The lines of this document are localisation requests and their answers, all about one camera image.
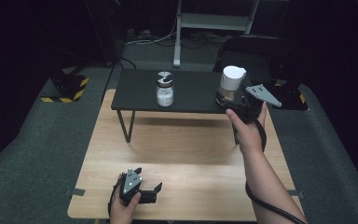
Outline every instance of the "white cup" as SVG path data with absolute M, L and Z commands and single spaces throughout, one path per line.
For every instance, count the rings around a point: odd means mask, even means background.
M 246 70 L 237 66 L 227 66 L 223 69 L 220 87 L 228 91 L 236 91 L 246 75 Z

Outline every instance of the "black table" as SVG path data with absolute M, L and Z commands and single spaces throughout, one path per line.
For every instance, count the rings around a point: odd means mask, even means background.
M 118 80 L 112 110 L 116 110 L 126 141 L 131 141 L 135 111 L 224 114 L 225 109 L 215 100 L 221 73 L 169 71 L 173 74 L 173 104 L 163 107 L 157 103 L 156 76 L 161 71 L 123 70 Z M 241 98 L 241 91 L 236 92 Z M 124 125 L 121 110 L 132 111 L 129 131 Z M 236 144 L 238 139 L 234 129 Z

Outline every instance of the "jar lid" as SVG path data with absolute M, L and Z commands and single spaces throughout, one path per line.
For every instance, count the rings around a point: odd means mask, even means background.
M 156 77 L 156 84 L 162 88 L 169 88 L 173 85 L 173 74 L 170 72 L 159 72 Z

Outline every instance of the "white container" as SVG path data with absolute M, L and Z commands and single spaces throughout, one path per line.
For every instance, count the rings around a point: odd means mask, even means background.
M 227 66 L 223 69 L 223 75 L 220 79 L 220 87 L 227 91 L 236 91 L 246 76 L 246 70 L 237 66 Z
M 170 106 L 173 103 L 173 74 L 159 72 L 156 77 L 157 103 L 160 106 Z

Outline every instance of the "white shelf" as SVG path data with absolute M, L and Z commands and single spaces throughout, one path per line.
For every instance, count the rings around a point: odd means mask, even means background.
M 252 10 L 249 16 L 224 16 L 210 14 L 182 13 L 182 0 L 178 1 L 176 14 L 176 43 L 173 53 L 173 67 L 180 66 L 181 54 L 181 29 L 200 28 L 216 30 L 243 31 L 248 35 L 252 28 L 255 12 L 260 0 L 253 0 Z
M 182 28 L 245 31 L 249 17 L 182 13 Z

